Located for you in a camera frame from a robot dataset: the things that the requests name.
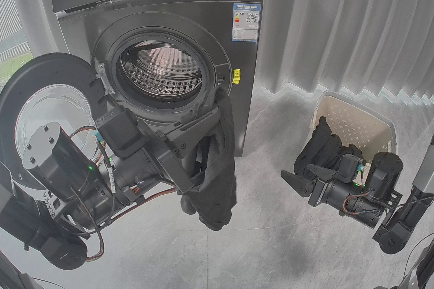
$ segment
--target qr code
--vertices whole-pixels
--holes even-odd
[[[259,19],[259,12],[249,12],[247,13],[247,23],[257,23]]]

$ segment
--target yellow warning sticker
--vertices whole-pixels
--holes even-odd
[[[241,70],[240,69],[234,70],[234,79],[232,80],[232,83],[238,84],[240,82],[240,79],[241,79]]]

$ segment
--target window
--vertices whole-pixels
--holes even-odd
[[[21,23],[15,0],[0,0],[0,90],[6,82],[32,57]]]

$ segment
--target door glass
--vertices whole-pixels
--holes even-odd
[[[15,124],[15,145],[21,157],[35,131],[53,121],[59,123],[68,135],[82,126],[94,126],[89,103],[80,91],[65,84],[47,86],[32,95],[19,113]],[[89,159],[95,156],[93,131],[78,133],[73,142]]]

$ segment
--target black cloth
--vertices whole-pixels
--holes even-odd
[[[220,121],[209,131],[208,165],[204,172],[192,178],[195,187],[184,193],[199,214],[199,219],[211,230],[220,230],[232,217],[232,207],[236,205],[235,180],[235,133],[232,118],[232,105],[222,88],[210,91],[207,98],[213,97],[220,109]],[[207,113],[198,108],[197,117]]]
[[[320,117],[318,126],[313,130],[312,138],[294,163],[294,173],[303,178],[314,179],[315,174],[307,169],[308,164],[337,170],[344,154],[352,154],[363,159],[361,150],[355,145],[342,146],[339,136],[332,134],[326,118]]]

